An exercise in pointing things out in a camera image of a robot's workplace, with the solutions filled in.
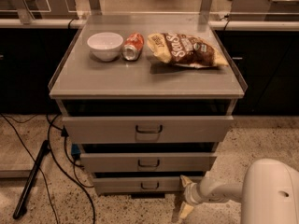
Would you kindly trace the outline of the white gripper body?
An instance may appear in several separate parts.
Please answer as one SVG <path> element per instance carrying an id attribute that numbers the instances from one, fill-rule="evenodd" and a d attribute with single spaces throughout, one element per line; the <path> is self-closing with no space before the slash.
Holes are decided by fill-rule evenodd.
<path id="1" fill-rule="evenodd" d="M 192 206 L 196 206 L 202 202 L 202 198 L 199 195 L 196 183 L 192 182 L 185 187 L 184 199 L 187 204 Z"/>

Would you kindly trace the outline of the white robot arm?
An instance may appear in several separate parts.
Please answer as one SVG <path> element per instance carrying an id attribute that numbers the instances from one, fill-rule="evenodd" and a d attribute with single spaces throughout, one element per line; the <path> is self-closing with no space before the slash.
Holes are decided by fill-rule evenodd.
<path id="1" fill-rule="evenodd" d="M 299 224 L 299 172 L 281 161 L 255 161 L 242 183 L 209 177 L 195 183 L 185 175 L 180 180 L 184 188 L 181 218 L 201 203 L 234 201 L 241 204 L 240 224 Z"/>

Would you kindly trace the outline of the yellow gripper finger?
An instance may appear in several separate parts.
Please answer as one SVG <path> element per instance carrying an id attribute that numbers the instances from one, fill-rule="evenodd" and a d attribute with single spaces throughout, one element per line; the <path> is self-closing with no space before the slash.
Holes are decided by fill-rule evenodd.
<path id="1" fill-rule="evenodd" d="M 181 184 L 183 188 L 191 187 L 194 185 L 194 182 L 190 180 L 186 175 L 180 177 Z"/>
<path id="2" fill-rule="evenodd" d="M 178 217 L 184 219 L 192 212 L 192 210 L 193 210 L 193 206 L 183 202 L 180 206 Z"/>

